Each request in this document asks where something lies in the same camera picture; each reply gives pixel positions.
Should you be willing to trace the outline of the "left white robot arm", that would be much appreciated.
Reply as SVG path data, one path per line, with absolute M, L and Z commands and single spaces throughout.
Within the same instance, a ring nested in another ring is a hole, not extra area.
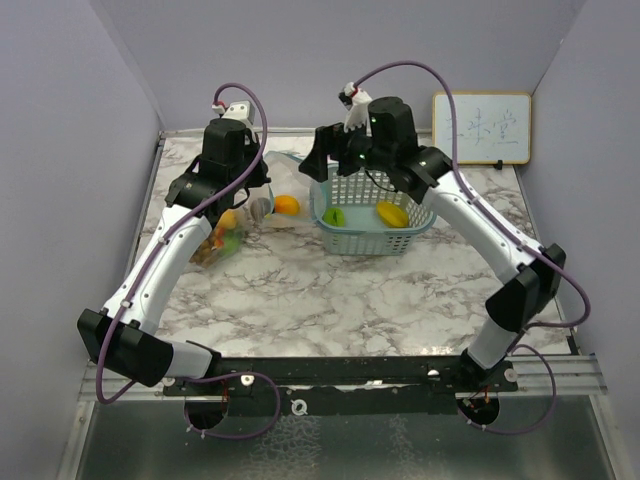
M 191 257 L 235 207 L 241 190 L 268 181 L 248 120 L 221 117 L 204 130 L 201 153 L 172 181 L 159 223 L 137 263 L 99 311 L 86 309 L 77 327 L 90 359 L 104 370 L 151 387 L 186 378 L 206 395 L 220 385 L 217 353 L 193 342 L 157 337 L 171 292 Z

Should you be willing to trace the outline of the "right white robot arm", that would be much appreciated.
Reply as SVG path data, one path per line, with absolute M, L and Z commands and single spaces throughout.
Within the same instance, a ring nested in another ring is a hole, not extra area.
M 455 170 L 453 160 L 434 146 L 419 143 L 411 108 L 398 97 L 366 105 L 370 122 L 348 129 L 320 126 L 299 170 L 328 180 L 328 163 L 347 177 L 361 170 L 384 173 L 393 187 L 444 219 L 483 257 L 501 282 L 485 303 L 488 318 L 462 354 L 461 383 L 481 391 L 525 327 L 554 298 L 566 254 L 556 244 L 542 246 L 519 232 Z

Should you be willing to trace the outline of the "teal plastic basket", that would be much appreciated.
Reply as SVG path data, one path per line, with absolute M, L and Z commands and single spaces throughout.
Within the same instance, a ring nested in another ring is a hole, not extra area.
M 408 228 L 389 228 L 379 219 L 376 204 L 386 201 L 398 205 L 409 216 Z M 314 181 L 311 205 L 325 250 L 342 256 L 399 256 L 418 235 L 430 229 L 436 214 L 416 204 L 407 194 L 392 190 L 388 177 L 380 172 L 357 172 L 349 177 L 328 170 L 328 180 Z M 346 225 L 336 228 L 322 221 L 327 208 L 343 210 Z

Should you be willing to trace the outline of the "orange zip clear bag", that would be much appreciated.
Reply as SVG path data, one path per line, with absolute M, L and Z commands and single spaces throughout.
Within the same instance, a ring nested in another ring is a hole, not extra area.
M 193 253 L 189 262 L 202 268 L 234 255 L 241 247 L 246 232 L 246 216 L 242 209 L 229 209 L 222 214 L 209 236 Z

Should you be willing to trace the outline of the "blue zip clear bag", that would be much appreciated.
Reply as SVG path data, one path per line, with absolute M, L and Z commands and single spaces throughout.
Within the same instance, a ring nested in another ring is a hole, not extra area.
M 272 204 L 272 213 L 262 223 L 257 224 L 252 220 L 248 206 L 248 213 L 253 223 L 272 228 L 294 228 L 313 225 L 315 223 L 315 215 L 311 205 L 311 191 L 314 181 L 298 171 L 298 166 L 302 159 L 291 152 L 272 150 L 266 153 L 264 161 L 268 167 L 270 182 L 250 190 L 249 206 L 255 199 L 269 198 Z M 297 216 L 276 214 L 273 211 L 274 198 L 278 195 L 295 197 L 301 206 L 300 214 Z

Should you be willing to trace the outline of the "large orange mango toy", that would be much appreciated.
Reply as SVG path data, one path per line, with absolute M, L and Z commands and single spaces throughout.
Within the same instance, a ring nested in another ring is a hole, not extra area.
M 278 195 L 274 198 L 274 209 L 276 214 L 297 216 L 300 214 L 301 206 L 299 201 L 290 195 Z

